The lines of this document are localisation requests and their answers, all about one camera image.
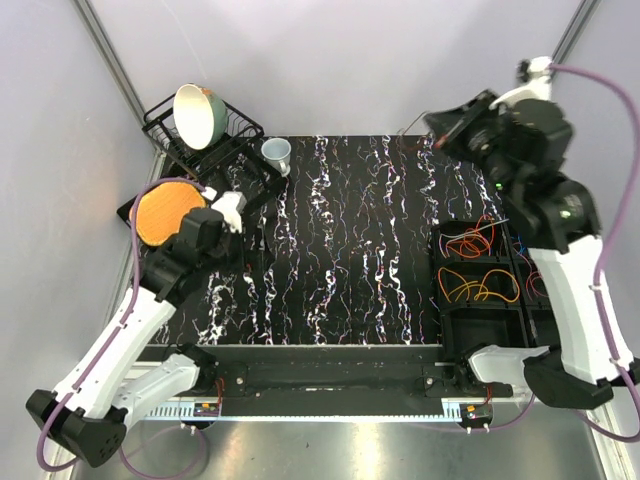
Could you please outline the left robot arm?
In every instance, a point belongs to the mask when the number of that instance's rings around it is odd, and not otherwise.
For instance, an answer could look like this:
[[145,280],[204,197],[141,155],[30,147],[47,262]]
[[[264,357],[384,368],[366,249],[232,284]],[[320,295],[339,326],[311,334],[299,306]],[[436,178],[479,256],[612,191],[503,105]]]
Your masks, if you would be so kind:
[[124,378],[202,276],[235,259],[242,210],[238,196],[226,193],[187,213],[177,233],[135,259],[132,285],[82,360],[52,390],[30,395],[26,410],[40,429],[42,470],[59,472],[79,460],[99,467],[154,408],[183,392],[203,396],[218,387],[216,357],[191,343],[139,378]]

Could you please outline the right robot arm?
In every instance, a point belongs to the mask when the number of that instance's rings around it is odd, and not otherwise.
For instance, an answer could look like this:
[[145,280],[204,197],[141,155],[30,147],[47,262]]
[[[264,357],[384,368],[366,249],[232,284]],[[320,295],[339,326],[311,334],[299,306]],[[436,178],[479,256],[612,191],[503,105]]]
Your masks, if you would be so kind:
[[424,115],[435,147],[478,166],[500,191],[502,208],[541,273],[559,342],[535,348],[480,345],[454,371],[476,396],[489,383],[527,387],[552,408],[594,410],[614,388],[639,381],[603,278],[604,251],[593,197],[561,171],[573,127],[548,99],[499,99],[490,90],[468,103]]

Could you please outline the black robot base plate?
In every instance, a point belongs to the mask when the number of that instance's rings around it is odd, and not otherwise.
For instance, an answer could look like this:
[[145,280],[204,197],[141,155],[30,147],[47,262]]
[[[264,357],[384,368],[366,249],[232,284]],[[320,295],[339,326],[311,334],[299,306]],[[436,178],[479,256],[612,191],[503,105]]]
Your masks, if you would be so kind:
[[439,345],[206,346],[224,380],[227,419],[452,421],[456,402],[508,399],[456,378]]

